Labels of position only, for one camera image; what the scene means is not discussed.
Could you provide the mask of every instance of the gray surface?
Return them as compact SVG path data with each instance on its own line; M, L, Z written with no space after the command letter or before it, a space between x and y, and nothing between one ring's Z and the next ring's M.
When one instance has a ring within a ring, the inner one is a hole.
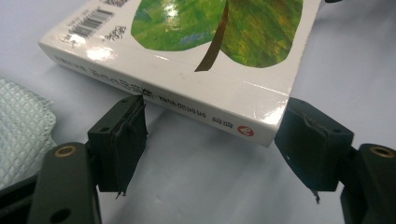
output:
M0 74L54 102L53 138L86 132L125 92L50 61L37 40L82 0L0 2ZM292 96L355 134L396 148L396 3L320 10ZM343 223L339 194L316 205L274 145L260 147L148 103L148 148L127 197L101 194L105 223Z

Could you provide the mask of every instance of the white textured cloth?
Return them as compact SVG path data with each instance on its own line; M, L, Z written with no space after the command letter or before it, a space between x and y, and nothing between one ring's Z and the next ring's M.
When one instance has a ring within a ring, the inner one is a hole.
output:
M0 77L0 189L34 175L55 146L50 102Z

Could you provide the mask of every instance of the leaf illustration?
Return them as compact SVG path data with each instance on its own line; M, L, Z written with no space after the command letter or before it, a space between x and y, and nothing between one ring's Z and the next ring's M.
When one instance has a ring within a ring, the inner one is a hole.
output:
M180 51L211 42L196 71L221 50L237 63L268 67L284 61L304 0L142 0L132 36L146 49Z

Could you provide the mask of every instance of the red circular logo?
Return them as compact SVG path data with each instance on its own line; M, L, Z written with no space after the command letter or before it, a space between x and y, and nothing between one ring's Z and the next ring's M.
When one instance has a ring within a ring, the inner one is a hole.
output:
M250 136L254 135L253 130L251 130L247 126L239 126L238 127L238 132L240 132L241 134L243 134L244 136L247 136L247 137L250 137Z

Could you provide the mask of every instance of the brass screw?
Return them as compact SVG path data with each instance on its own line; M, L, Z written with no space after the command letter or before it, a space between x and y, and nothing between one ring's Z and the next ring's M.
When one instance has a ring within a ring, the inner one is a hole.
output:
M67 156L70 156L71 154L75 153L76 149L77 148L73 147L73 146L61 147L55 151L55 156L56 157L67 157Z
M385 147L370 147L370 150L374 154L376 154L380 157L384 157L384 158L388 158L388 159L395 157L395 153L392 150L385 148Z

